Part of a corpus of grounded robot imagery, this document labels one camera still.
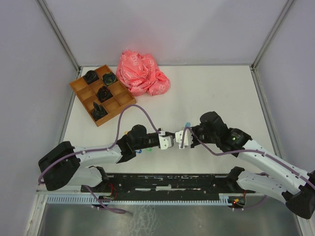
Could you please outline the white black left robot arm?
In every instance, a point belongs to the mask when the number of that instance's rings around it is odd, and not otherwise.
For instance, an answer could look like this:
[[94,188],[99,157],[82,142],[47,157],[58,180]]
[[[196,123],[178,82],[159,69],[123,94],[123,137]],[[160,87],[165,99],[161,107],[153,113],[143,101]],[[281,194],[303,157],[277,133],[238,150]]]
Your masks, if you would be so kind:
[[160,147],[162,139],[161,132],[147,133],[145,126],[135,125],[115,143],[105,146],[75,147],[69,141],[62,142],[39,160],[39,182],[48,191],[66,185],[87,185],[103,192],[109,180],[101,164],[128,162],[140,149]]

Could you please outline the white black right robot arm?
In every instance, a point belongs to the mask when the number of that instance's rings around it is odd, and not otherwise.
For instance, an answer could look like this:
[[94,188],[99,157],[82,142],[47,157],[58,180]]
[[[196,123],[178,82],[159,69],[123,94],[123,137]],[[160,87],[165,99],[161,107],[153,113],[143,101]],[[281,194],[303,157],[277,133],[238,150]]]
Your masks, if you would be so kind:
[[231,154],[265,173],[261,176],[235,167],[225,181],[229,191],[244,189],[258,192],[284,203],[301,218],[312,217],[315,211],[314,172],[300,169],[270,153],[246,132],[227,127],[216,112],[203,114],[200,124],[189,131],[192,146],[214,144],[221,150],[218,156]]

